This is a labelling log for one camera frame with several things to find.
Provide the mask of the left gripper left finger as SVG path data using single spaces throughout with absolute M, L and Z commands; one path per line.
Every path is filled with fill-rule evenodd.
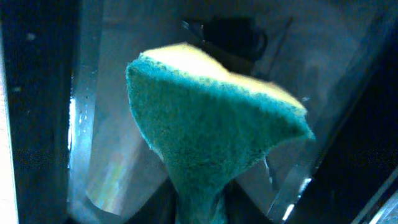
M 166 179 L 149 200 L 125 224 L 175 224 L 177 193 Z

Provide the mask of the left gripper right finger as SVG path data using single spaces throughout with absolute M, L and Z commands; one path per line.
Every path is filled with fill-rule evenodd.
M 227 184 L 224 193 L 229 224 L 272 224 L 235 180 Z

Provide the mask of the green yellow sponge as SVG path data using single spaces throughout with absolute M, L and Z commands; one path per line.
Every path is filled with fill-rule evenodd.
M 289 92 L 186 42 L 141 52 L 126 85 L 132 117 L 177 192 L 178 223 L 226 223 L 228 183 L 280 145 L 314 139 Z

